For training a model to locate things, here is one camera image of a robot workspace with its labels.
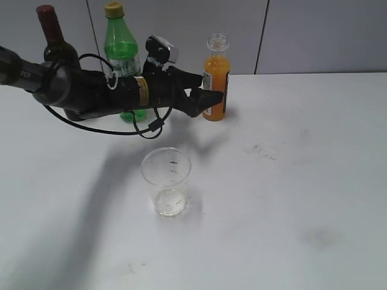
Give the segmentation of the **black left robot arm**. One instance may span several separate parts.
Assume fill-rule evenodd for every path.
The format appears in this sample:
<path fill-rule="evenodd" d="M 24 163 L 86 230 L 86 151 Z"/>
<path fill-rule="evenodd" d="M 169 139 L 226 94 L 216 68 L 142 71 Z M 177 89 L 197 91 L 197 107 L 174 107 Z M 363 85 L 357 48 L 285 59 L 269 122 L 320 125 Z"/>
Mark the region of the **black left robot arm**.
<path fill-rule="evenodd" d="M 176 109 L 197 117 L 221 103 L 223 93 L 200 88 L 202 77 L 176 68 L 169 72 L 120 77 L 108 88 L 102 72 L 46 62 L 30 63 L 1 48 L 1 84 L 21 88 L 46 106 L 73 111 L 81 119 L 150 108 Z"/>

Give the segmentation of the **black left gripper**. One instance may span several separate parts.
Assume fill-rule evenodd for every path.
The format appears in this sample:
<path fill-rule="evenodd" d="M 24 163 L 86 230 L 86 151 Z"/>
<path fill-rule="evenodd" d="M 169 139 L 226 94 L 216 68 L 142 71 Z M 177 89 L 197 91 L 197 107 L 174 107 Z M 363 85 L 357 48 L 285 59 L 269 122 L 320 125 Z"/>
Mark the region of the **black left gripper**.
<path fill-rule="evenodd" d="M 199 88 L 203 77 L 174 66 L 140 77 L 119 78 L 119 109 L 134 111 L 151 108 L 172 108 L 190 117 L 222 102 L 223 93 Z M 192 89 L 189 96 L 185 90 Z"/>

